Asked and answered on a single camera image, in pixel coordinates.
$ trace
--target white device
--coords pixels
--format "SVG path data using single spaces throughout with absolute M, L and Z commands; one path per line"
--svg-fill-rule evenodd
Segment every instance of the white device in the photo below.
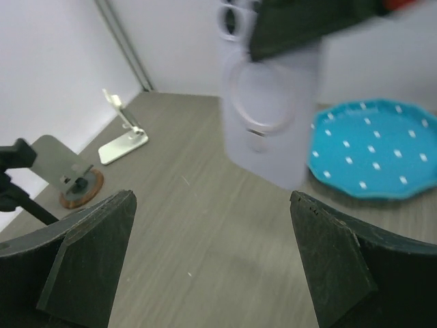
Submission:
M 129 129 L 127 133 L 99 148 L 100 162 L 103 165 L 108 165 L 146 144 L 149 137 L 135 117 L 124 107 L 119 96 L 111 95 L 105 89 L 103 89 L 103 93 L 108 103 L 123 120 L 123 128 Z
M 215 1 L 227 155 L 275 185 L 295 189 L 307 176 L 320 42 L 253 63 L 248 55 L 257 15 L 252 1 Z

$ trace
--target scratch on floor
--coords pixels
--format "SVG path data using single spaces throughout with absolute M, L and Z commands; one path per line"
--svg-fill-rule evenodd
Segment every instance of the scratch on floor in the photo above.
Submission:
M 190 183 L 188 182 L 188 180 L 187 179 L 185 179 L 185 177 L 184 176 L 181 176 L 182 177 L 182 179 L 184 179 L 184 181 L 185 181 L 185 183 L 188 185 L 188 186 L 190 186 Z

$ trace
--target brown disc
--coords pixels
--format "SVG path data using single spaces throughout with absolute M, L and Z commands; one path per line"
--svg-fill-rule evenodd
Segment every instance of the brown disc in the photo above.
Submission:
M 98 169 L 91 169 L 86 173 L 85 177 L 89 178 L 89 184 L 83 192 L 76 194 L 68 193 L 67 195 L 61 193 L 61 195 L 59 195 L 59 202 L 61 203 L 62 207 L 69 210 L 81 207 L 98 194 L 104 182 L 102 172 L 100 172 Z

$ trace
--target white base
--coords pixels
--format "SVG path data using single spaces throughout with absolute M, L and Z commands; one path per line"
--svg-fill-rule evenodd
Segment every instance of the white base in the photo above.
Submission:
M 124 155 L 127 155 L 133 150 L 146 144 L 148 141 L 149 137 L 146 134 L 136 135 L 133 131 L 129 131 L 99 148 L 98 154 L 100 162 L 102 162 L 103 165 L 111 164 Z

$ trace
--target dark green object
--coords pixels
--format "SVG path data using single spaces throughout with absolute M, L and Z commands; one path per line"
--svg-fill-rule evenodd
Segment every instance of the dark green object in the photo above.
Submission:
M 386 14 L 382 0 L 264 0 L 249 43 L 253 61 Z
M 0 243 L 0 327 L 107 328 L 136 207 L 120 191 Z
M 297 191 L 291 214 L 320 328 L 436 326 L 437 246 Z

